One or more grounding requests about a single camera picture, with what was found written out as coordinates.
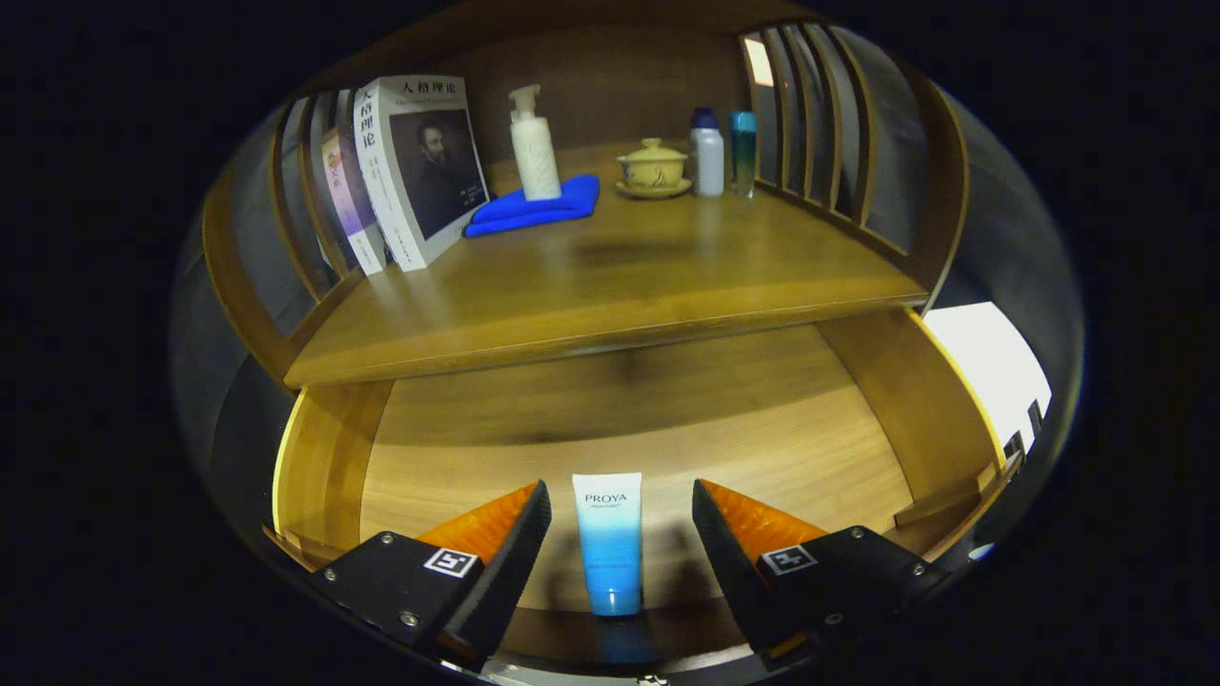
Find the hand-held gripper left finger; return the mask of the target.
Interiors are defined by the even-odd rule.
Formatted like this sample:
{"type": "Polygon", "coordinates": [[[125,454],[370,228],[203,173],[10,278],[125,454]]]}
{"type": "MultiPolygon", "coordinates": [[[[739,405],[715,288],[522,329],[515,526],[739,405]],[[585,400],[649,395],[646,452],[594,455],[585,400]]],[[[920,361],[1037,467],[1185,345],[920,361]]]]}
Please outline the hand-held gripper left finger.
{"type": "Polygon", "coordinates": [[[371,535],[306,585],[396,647],[479,668],[499,651],[550,522],[548,487],[536,478],[429,533],[371,535]]]}

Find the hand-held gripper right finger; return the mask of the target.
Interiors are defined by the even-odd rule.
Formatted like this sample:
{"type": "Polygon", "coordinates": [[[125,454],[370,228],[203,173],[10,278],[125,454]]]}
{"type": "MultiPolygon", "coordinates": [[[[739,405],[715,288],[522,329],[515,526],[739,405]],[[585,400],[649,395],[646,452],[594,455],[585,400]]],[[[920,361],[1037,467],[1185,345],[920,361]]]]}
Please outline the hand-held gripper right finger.
{"type": "Polygon", "coordinates": [[[693,483],[692,518],[741,634],[762,658],[863,642],[952,579],[867,527],[830,533],[710,478],[693,483]]]}

